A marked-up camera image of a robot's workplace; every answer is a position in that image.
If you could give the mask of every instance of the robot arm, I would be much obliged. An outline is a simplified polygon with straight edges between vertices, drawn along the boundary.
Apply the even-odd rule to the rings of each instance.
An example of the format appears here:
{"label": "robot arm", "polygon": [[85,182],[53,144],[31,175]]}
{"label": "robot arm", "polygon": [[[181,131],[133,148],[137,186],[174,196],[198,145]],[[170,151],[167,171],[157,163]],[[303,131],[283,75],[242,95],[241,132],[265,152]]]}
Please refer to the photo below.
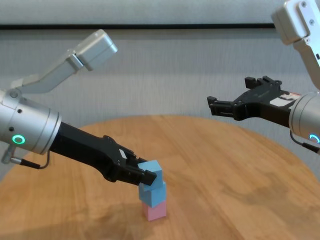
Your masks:
{"label": "robot arm", "polygon": [[15,157],[16,148],[37,154],[55,152],[97,169],[110,181],[151,185],[156,174],[138,168],[145,162],[109,136],[97,137],[62,122],[59,112],[23,97],[47,93],[85,67],[92,71],[117,52],[103,30],[91,34],[41,75],[19,79],[0,90],[0,141],[9,144],[2,163],[42,167]]}
{"label": "robot arm", "polygon": [[[271,17],[282,42],[293,44],[313,84],[320,89],[320,12],[316,2],[288,0]],[[319,147],[296,141],[292,133],[320,144],[319,93],[300,95],[281,90],[281,84],[267,76],[257,80],[247,77],[245,85],[249,90],[234,101],[207,98],[211,114],[237,121],[256,117],[285,126],[290,128],[290,136],[296,143],[318,153]]]}

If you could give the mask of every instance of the table surface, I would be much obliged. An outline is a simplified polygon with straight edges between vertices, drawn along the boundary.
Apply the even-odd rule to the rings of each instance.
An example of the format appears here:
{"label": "table surface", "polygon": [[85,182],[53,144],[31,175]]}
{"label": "table surface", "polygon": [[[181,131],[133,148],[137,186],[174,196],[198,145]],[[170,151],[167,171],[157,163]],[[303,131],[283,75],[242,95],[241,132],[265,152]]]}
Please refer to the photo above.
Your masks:
{"label": "table surface", "polygon": [[[139,116],[82,128],[148,160],[167,184],[167,217],[148,222],[138,187],[52,154],[0,183],[0,240],[319,240],[320,185],[287,149],[238,126]],[[44,163],[45,156],[26,158]]]}

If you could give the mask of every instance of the stacked blocks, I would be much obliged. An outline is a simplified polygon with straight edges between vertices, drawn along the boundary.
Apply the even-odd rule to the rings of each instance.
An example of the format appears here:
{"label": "stacked blocks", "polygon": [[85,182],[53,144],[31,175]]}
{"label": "stacked blocks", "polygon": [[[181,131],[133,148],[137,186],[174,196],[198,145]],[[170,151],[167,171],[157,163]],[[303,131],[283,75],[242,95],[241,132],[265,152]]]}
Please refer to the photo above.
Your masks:
{"label": "stacked blocks", "polygon": [[139,185],[139,199],[142,201],[142,210],[148,221],[159,219],[167,215],[167,185],[163,181],[163,172],[156,160],[138,164],[142,170],[149,170],[156,174],[152,185]]}

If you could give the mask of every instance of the screw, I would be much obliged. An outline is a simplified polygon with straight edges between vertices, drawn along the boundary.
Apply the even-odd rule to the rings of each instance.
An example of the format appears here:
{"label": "screw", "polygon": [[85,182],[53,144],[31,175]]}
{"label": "screw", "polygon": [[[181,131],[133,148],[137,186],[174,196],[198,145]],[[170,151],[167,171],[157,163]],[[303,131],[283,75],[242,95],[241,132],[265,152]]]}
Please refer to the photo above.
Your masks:
{"label": "screw", "polygon": [[12,97],[13,99],[15,99],[16,97],[18,97],[18,93],[17,93],[17,91],[11,91],[10,92],[10,97]]}

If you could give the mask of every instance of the blue block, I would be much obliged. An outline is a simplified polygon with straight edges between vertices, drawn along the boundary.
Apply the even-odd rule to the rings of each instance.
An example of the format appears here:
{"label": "blue block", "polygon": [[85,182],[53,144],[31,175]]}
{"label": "blue block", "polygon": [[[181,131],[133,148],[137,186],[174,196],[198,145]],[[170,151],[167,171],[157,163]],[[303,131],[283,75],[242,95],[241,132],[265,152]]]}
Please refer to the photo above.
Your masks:
{"label": "blue block", "polygon": [[142,187],[139,186],[139,199],[147,204],[149,207],[154,208],[167,198],[167,184],[163,181],[162,186],[149,190],[143,191]]}
{"label": "blue block", "polygon": [[140,183],[142,191],[149,191],[157,188],[161,188],[163,185],[163,173],[162,168],[159,165],[157,160],[146,161],[138,164],[138,167],[142,170],[149,170],[156,174],[156,178],[153,183],[149,186],[143,183]]}

